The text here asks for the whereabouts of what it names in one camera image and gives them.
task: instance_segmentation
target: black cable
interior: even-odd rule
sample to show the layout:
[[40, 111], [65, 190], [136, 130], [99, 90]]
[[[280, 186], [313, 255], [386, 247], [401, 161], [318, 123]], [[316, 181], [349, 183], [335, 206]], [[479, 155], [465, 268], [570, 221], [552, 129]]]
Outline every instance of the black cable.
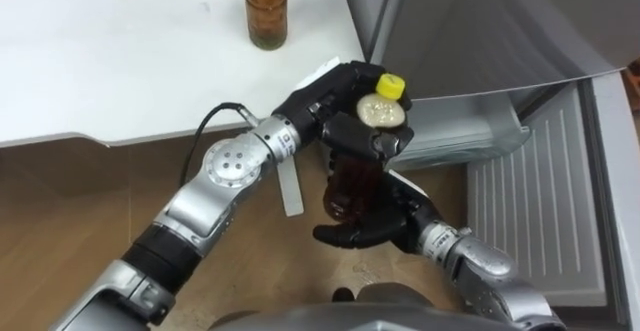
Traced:
[[202, 135], [202, 131], [209, 123], [209, 120], [218, 113], [220, 110], [236, 110], [240, 111], [240, 109], [244, 108], [242, 104], [235, 102], [223, 102], [220, 105], [216, 106], [213, 110], [209, 111], [207, 116], [202, 119], [200, 122], [200, 126], [196, 130], [196, 133], [193, 135], [193, 145], [191, 145], [191, 150], [187, 153], [187, 157], [184, 160], [184, 164], [182, 165], [182, 172], [180, 173], [180, 187], [184, 186], [187, 183], [187, 173], [189, 172], [189, 164], [191, 163], [191, 158], [193, 157], [193, 153], [196, 150], [196, 146], [198, 145], [198, 140], [200, 139], [200, 135]]

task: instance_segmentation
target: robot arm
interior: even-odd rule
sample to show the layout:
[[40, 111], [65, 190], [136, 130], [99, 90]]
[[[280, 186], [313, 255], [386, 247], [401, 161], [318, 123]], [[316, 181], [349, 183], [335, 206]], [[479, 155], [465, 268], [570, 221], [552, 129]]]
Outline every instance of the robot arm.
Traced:
[[544, 296], [518, 276], [509, 256], [473, 237], [470, 229], [447, 225], [426, 194], [394, 171], [380, 188], [378, 210], [357, 224], [317, 226], [314, 237], [336, 247], [363, 248], [374, 245], [366, 235], [392, 235], [375, 244], [392, 241], [435, 262], [476, 314], [526, 331], [566, 330]]
[[[363, 128], [347, 117], [384, 73], [380, 66], [341, 64], [295, 91], [252, 130], [215, 143], [198, 174], [180, 188], [152, 224], [50, 330], [148, 330], [159, 325], [233, 219], [236, 205], [273, 165], [314, 139], [334, 147], [349, 145], [363, 158], [400, 153], [413, 133]], [[406, 108], [409, 99], [403, 100]], [[246, 109], [238, 110], [256, 124]], [[350, 142], [350, 131], [360, 137]]]

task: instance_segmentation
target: refrigerator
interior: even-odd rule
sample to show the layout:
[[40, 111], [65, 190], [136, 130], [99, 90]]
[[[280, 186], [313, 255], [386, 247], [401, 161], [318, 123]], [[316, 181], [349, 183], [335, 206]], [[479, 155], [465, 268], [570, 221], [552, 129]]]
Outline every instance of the refrigerator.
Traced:
[[640, 150], [618, 72], [640, 56], [640, 0], [348, 1], [368, 60], [415, 99], [395, 166], [466, 164], [469, 226], [570, 326], [640, 330]]

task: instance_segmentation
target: grey panel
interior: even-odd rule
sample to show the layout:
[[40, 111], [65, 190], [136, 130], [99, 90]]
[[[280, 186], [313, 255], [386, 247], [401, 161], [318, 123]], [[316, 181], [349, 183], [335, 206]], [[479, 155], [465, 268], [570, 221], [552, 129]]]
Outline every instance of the grey panel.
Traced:
[[149, 328], [132, 316], [122, 312], [113, 304], [95, 298], [76, 317], [65, 331], [149, 331]]
[[383, 64], [416, 98], [606, 73], [640, 55], [640, 0], [404, 0]]
[[596, 210], [575, 84], [525, 122], [519, 150], [471, 163], [469, 225], [511, 255], [553, 306], [604, 306]]
[[309, 305], [280, 313], [254, 314], [211, 329], [213, 330], [513, 331], [515, 329], [478, 316], [454, 314], [428, 307], [341, 302]]

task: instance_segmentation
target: sauce bottle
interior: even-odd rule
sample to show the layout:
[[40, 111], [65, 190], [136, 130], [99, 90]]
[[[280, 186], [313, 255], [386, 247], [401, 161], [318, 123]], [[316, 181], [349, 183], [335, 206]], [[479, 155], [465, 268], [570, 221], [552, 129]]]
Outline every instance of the sauce bottle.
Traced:
[[[404, 88], [402, 78], [383, 74], [376, 85], [376, 92], [358, 101], [356, 113], [360, 121], [378, 129], [402, 125], [406, 114], [397, 100]], [[334, 172], [323, 197], [325, 211], [336, 221], [355, 222], [371, 207], [385, 164], [335, 154], [332, 162]]]
[[263, 50], [275, 50], [287, 38], [287, 0], [245, 0], [249, 38]]

